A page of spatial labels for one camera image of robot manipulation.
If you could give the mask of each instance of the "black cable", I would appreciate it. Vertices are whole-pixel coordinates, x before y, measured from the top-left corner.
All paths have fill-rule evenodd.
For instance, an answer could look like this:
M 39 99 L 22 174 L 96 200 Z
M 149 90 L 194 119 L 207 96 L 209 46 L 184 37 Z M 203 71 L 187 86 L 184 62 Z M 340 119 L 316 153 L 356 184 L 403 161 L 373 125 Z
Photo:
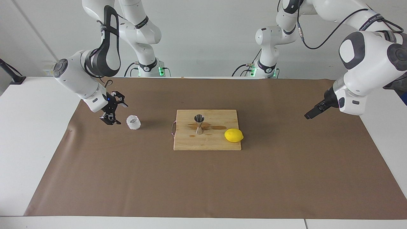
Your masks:
M 124 19 L 124 20 L 126 20 L 126 21 L 127 21 L 127 19 L 126 19 L 126 18 L 124 18 L 123 16 L 121 16 L 120 14 L 117 14 L 117 16 L 119 16 L 120 18 L 122 18 L 122 19 Z
M 261 52 L 261 49 L 258 51 L 256 57 L 253 59 L 252 64 L 254 64 L 254 61 L 256 60 L 256 58 L 258 57 L 258 55 L 260 54 L 260 52 Z
M 277 13 L 278 13 L 278 11 L 279 11 L 279 7 L 280 7 L 280 2 L 281 2 L 281 0 L 278 0 L 278 4 L 277 4 Z
M 242 64 L 239 67 L 236 68 L 236 70 L 233 72 L 232 77 L 234 76 L 234 74 L 242 67 L 246 66 L 246 64 Z
M 102 80 L 103 77 L 95 77 L 95 78 L 99 78 L 99 80 L 100 80 L 102 83 L 105 83 L 105 82 L 103 82 L 103 80 Z
M 101 78 L 103 78 L 104 76 L 97 76 L 97 75 L 92 75 L 88 70 L 86 70 L 85 69 L 85 72 L 88 74 L 88 75 L 90 75 L 91 77 L 93 77 L 93 78 L 97 78 L 97 79 L 101 79 Z
M 4 62 L 9 68 L 13 69 L 15 72 L 17 72 L 18 74 L 20 74 L 21 76 L 23 76 L 17 69 L 15 69 L 13 66 L 11 66 L 10 64 Z
M 250 72 L 251 70 L 249 70 L 249 69 L 247 69 L 247 70 L 244 70 L 243 72 L 246 72 L 246 74 L 248 73 L 248 72 Z
M 109 80 L 106 81 L 106 83 L 105 83 L 105 88 L 106 88 L 107 86 L 112 85 L 112 84 L 113 84 L 113 80 L 109 79 Z
M 301 40 L 302 40 L 302 42 L 304 43 L 305 47 L 307 47 L 307 48 L 309 48 L 309 49 L 313 49 L 313 50 L 321 48 L 321 47 L 329 40 L 329 38 L 336 32 L 336 30 L 338 30 L 339 27 L 340 27 L 348 18 L 352 17 L 354 14 L 356 14 L 356 13 L 358 13 L 358 12 L 360 12 L 360 11 L 369 10 L 369 9 L 358 9 L 358 10 L 356 10 L 355 12 L 351 13 L 350 15 L 348 15 L 341 23 L 339 23 L 339 25 L 338 25 L 338 26 L 331 32 L 331 34 L 324 40 L 324 42 L 322 42 L 322 44 L 320 44 L 319 46 L 317 46 L 317 47 L 315 47 L 315 48 L 312 48 L 312 47 L 308 46 L 308 45 L 305 43 L 304 34 L 302 33 L 302 28 L 301 28 L 301 25 L 300 25 L 300 6 L 301 6 L 301 1 L 298 2 L 298 10 L 297 10 L 297 24 L 298 24 L 298 29 L 300 30 L 300 37 L 301 37 Z
M 130 77 L 131 77 L 131 72 L 132 72 L 134 69 L 138 70 L 138 68 L 132 68 L 132 69 L 130 70 Z
M 171 70 L 169 68 L 162 68 L 162 69 L 168 69 L 168 71 L 170 72 L 170 77 L 172 77 L 171 76 Z
M 126 71 L 125 71 L 125 76 L 124 76 L 124 77 L 126 77 L 127 72 L 129 71 L 130 67 L 131 67 L 133 64 L 136 64 L 136 63 L 133 62 L 133 63 L 131 63 L 131 64 L 127 67 L 127 69 L 126 69 Z
M 397 25 L 397 24 L 395 24 L 395 23 L 393 23 L 393 22 L 391 22 L 391 21 L 389 21 L 387 19 L 384 19 L 384 18 L 382 19 L 382 21 L 384 22 L 384 24 L 386 24 L 392 30 L 393 33 L 403 33 L 404 32 L 404 29 L 401 26 L 399 26 L 399 25 Z M 396 28 L 398 28 L 399 31 L 394 30 L 389 24 L 396 27 Z

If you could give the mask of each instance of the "cable connector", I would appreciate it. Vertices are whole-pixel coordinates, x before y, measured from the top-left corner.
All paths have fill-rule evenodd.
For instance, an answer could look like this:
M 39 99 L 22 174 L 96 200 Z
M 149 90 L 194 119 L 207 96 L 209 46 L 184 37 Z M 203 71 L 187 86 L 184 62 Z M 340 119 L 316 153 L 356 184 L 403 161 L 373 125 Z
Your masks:
M 298 23 L 297 26 L 298 26 L 298 32 L 299 32 L 299 34 L 300 34 L 300 37 L 301 37 L 301 38 L 304 38 L 304 34 L 303 34 L 303 32 L 302 32 L 301 25 Z

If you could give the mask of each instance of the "wooden cutting board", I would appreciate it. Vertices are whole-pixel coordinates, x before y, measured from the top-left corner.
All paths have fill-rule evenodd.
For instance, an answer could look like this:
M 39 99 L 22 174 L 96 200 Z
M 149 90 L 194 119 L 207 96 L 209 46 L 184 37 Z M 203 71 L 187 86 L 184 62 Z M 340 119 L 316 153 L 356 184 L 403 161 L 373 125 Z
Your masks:
M 195 133 L 195 115 L 205 117 L 203 134 Z M 241 143 L 225 139 L 227 129 L 239 129 L 236 110 L 177 110 L 174 150 L 242 150 Z

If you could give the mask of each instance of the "white wall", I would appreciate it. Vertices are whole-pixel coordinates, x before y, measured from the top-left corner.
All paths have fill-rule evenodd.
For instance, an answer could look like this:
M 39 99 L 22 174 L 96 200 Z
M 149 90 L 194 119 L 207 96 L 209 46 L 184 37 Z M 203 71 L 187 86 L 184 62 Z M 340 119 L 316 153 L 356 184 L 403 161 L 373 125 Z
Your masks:
M 175 76 L 230 76 L 238 65 L 251 62 L 259 50 L 255 32 L 276 24 L 277 2 L 143 0 L 147 15 L 162 31 L 155 53 Z M 405 0 L 366 2 L 407 28 Z M 53 61 L 53 55 L 61 59 L 100 44 L 99 25 L 84 12 L 81 0 L 2 0 L 0 6 L 0 55 L 24 74 L 41 75 L 42 66 Z M 117 3 L 116 10 L 121 14 Z M 311 46 L 322 42 L 337 25 L 316 15 L 304 16 L 301 21 Z M 346 72 L 338 47 L 353 30 L 344 26 L 317 51 L 306 49 L 300 40 L 280 46 L 280 76 L 338 78 Z M 129 45 L 120 45 L 123 65 L 119 75 L 123 75 L 127 65 L 137 59 Z

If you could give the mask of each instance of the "white table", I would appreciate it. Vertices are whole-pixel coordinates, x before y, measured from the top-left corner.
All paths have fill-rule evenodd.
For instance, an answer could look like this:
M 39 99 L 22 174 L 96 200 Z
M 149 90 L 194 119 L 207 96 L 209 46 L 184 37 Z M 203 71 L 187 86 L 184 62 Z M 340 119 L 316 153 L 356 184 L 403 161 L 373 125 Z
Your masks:
M 0 96 L 0 216 L 24 214 L 78 102 L 75 94 L 45 77 L 29 77 Z M 393 91 L 378 89 L 361 118 L 407 196 L 407 106 Z M 407 220 L 0 217 L 0 228 L 26 227 L 399 229 L 407 228 Z

